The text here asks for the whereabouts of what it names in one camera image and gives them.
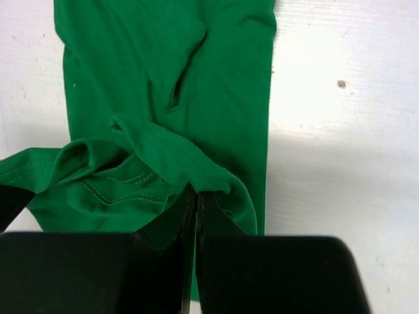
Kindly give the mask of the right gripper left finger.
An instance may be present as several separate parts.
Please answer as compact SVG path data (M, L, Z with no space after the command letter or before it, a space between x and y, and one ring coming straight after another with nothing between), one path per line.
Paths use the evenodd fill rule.
M1 187L2 313L188 313L196 194L134 233L8 232L34 198Z

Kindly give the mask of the green t shirt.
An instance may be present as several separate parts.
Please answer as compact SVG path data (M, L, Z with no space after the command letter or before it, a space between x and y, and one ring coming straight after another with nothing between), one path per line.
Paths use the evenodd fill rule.
M202 194L265 230L273 1L55 1L70 142L1 161L44 231L136 232Z

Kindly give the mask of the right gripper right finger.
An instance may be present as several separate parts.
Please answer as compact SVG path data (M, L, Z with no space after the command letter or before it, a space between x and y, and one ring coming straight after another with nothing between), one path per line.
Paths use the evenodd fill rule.
M245 233L210 193L197 203L204 313L369 313L350 249L329 236Z

